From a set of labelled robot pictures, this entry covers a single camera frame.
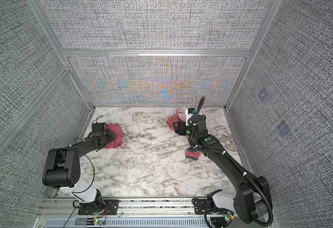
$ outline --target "pink cloth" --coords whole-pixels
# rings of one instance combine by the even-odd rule
[[[118,148],[119,146],[121,146],[123,140],[123,134],[120,125],[108,124],[108,129],[114,133],[116,139],[107,144],[107,146],[105,146],[104,148]]]
[[[173,123],[179,122],[180,119],[177,115],[171,116],[166,120],[166,124],[168,125],[170,130],[174,130]]]
[[[186,109],[185,108],[177,108],[176,114],[178,115],[180,121],[185,122],[187,119]]]

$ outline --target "enclosure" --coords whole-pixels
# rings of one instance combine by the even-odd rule
[[[166,124],[201,96],[209,134],[269,182],[274,227],[333,227],[332,0],[0,0],[0,227],[63,227],[74,198],[43,185],[48,151],[98,116],[123,134],[87,154],[93,182],[80,159],[123,200],[104,227],[205,226],[191,199],[236,190]]]

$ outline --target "folded cloth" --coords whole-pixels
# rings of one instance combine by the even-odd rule
[[[185,122],[187,120],[186,109],[177,108],[176,114],[178,115],[180,121]]]
[[[168,125],[169,129],[174,130],[173,123],[179,122],[180,119],[177,115],[171,116],[166,120],[166,124]]]
[[[201,152],[199,150],[195,149],[186,149],[186,158],[190,158],[192,160],[197,161],[199,156],[201,155]]]
[[[121,146],[123,140],[122,129],[119,124],[108,124],[108,130],[111,130],[116,136],[115,140],[107,144],[104,148],[117,148]]]

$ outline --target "robotic arm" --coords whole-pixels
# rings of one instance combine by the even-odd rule
[[[96,123],[92,123],[92,132],[81,142],[49,150],[42,176],[44,185],[54,189],[61,188],[79,200],[79,215],[97,215],[102,213],[105,207],[100,191],[80,178],[79,154],[85,155],[102,149],[116,138],[114,133],[108,130],[107,124],[98,123],[97,119]]]
[[[233,204],[242,221],[245,223],[256,221],[262,226],[270,226],[273,222],[273,213],[268,181],[263,176],[256,177],[247,171],[226,152],[215,136],[208,134],[205,123],[206,116],[199,115],[204,100],[205,97],[203,96],[197,110],[194,108],[186,110],[186,123],[173,123],[175,132],[179,135],[187,135],[191,145],[190,148],[201,151],[216,163],[229,178],[237,191]],[[216,205],[213,205],[212,200],[208,204],[210,205],[209,207],[212,207],[208,209],[217,208]],[[257,218],[267,212],[269,215],[267,222],[257,220]]]

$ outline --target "white marble surface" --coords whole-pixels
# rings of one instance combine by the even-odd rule
[[[97,108],[92,120],[119,123],[123,144],[119,148],[88,153],[95,167],[93,188],[103,196],[205,196],[224,189],[235,189],[223,172],[203,154],[198,161],[185,158],[187,136],[170,130],[165,121],[176,108]],[[239,163],[233,136],[222,108],[202,108],[210,134],[216,136],[226,151]],[[91,132],[89,125],[86,134]],[[81,158],[82,177],[91,183],[92,167]]]

